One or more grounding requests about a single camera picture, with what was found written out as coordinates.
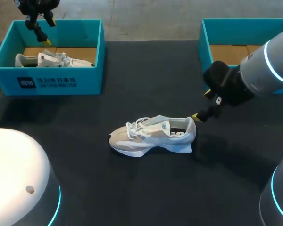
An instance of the blue light ring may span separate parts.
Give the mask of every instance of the blue light ring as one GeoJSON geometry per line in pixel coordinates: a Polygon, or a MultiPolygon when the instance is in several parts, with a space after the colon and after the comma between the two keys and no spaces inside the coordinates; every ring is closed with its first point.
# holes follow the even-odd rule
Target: blue light ring
{"type": "Polygon", "coordinates": [[[59,191],[60,191],[60,196],[59,196],[59,198],[58,198],[58,206],[57,206],[57,210],[56,210],[55,214],[53,215],[53,217],[52,217],[51,221],[49,222],[49,224],[48,224],[47,226],[51,226],[51,224],[52,224],[52,223],[53,223],[53,221],[55,220],[55,218],[56,218],[56,216],[57,216],[57,214],[58,214],[58,210],[59,210],[59,208],[60,208],[60,204],[61,204],[61,196],[62,196],[62,194],[61,194],[61,187],[60,187],[60,185],[58,186],[58,188],[59,188],[59,191]]]}
{"type": "Polygon", "coordinates": [[[271,63],[270,63],[270,61],[269,61],[269,59],[268,59],[268,56],[267,56],[267,45],[268,45],[268,43],[269,43],[269,41],[268,41],[268,42],[265,44],[265,46],[264,46],[264,57],[265,57],[265,61],[266,61],[266,63],[267,63],[268,68],[269,68],[270,71],[273,73],[273,75],[274,75],[278,80],[280,80],[280,81],[283,82],[283,78],[282,78],[280,75],[278,75],[278,73],[274,70],[274,68],[272,67],[272,65],[271,65],[271,63]]]}
{"type": "Polygon", "coordinates": [[[274,170],[274,173],[273,173],[273,176],[272,176],[272,181],[271,181],[271,190],[272,190],[272,196],[273,196],[273,199],[274,199],[274,202],[275,202],[275,205],[277,206],[278,210],[280,211],[280,213],[282,214],[283,216],[283,211],[282,209],[280,208],[277,200],[275,199],[275,194],[274,194],[274,175],[275,175],[275,171],[277,170],[278,167],[275,168],[274,170]]]}

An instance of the shoelace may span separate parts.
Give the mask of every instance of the shoelace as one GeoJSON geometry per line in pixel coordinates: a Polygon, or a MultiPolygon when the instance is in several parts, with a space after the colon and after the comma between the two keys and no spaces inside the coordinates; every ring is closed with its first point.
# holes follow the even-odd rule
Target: shoelace
{"type": "Polygon", "coordinates": [[[146,118],[140,118],[132,124],[129,123],[129,122],[126,123],[127,135],[128,135],[128,138],[130,140],[133,140],[134,137],[136,137],[138,135],[143,136],[143,137],[150,137],[151,136],[150,134],[146,134],[147,133],[147,129],[146,129],[147,127],[142,125],[142,122],[144,120],[147,120],[147,119],[149,119],[149,118],[147,118],[147,117],[146,118]]]}
{"type": "Polygon", "coordinates": [[[68,67],[70,65],[70,57],[67,57],[66,53],[61,53],[59,55],[56,55],[55,58],[63,62],[64,67],[68,67]]]}

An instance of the sneaker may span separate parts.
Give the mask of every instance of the sneaker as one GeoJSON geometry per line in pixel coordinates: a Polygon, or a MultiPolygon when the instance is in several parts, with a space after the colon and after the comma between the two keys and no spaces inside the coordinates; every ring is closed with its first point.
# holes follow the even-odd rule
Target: sneaker
{"type": "Polygon", "coordinates": [[[15,59],[15,67],[37,67],[38,56],[24,56],[17,54],[15,59]]]}
{"type": "Polygon", "coordinates": [[[17,54],[16,67],[94,67],[94,64],[86,60],[72,59],[65,53],[52,53],[44,50],[37,56],[24,56],[17,54]]]}
{"type": "Polygon", "coordinates": [[[70,58],[65,53],[52,53],[47,49],[43,53],[39,53],[39,62],[41,63],[42,61],[47,62],[49,65],[53,64],[54,66],[59,62],[58,66],[61,65],[63,67],[94,67],[94,64],[87,60],[70,58]]]}
{"type": "Polygon", "coordinates": [[[196,136],[196,125],[191,117],[140,118],[110,134],[109,143],[116,151],[131,157],[142,157],[154,147],[171,152],[191,153],[196,136]]]}
{"type": "Polygon", "coordinates": [[[64,62],[58,58],[39,53],[38,56],[17,54],[15,67],[62,67],[64,62]]]}

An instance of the shoe tongue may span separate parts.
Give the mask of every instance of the shoe tongue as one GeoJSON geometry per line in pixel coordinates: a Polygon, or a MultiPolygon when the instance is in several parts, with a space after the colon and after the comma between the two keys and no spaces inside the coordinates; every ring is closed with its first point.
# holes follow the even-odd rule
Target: shoe tongue
{"type": "Polygon", "coordinates": [[[39,67],[61,67],[62,65],[62,61],[56,57],[52,57],[44,53],[38,54],[39,67]]]}
{"type": "Polygon", "coordinates": [[[157,131],[163,131],[168,136],[171,132],[170,122],[169,121],[163,121],[162,123],[158,123],[155,125],[147,126],[147,131],[149,133],[157,132],[157,131]]]}

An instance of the shoe insole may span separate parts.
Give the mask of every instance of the shoe insole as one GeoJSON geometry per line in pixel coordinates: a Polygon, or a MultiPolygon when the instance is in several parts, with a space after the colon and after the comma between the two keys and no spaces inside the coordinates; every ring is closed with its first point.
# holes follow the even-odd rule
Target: shoe insole
{"type": "Polygon", "coordinates": [[[170,131],[170,136],[180,136],[180,135],[183,135],[185,134],[186,130],[185,129],[179,129],[179,128],[171,128],[171,131],[170,131]]]}

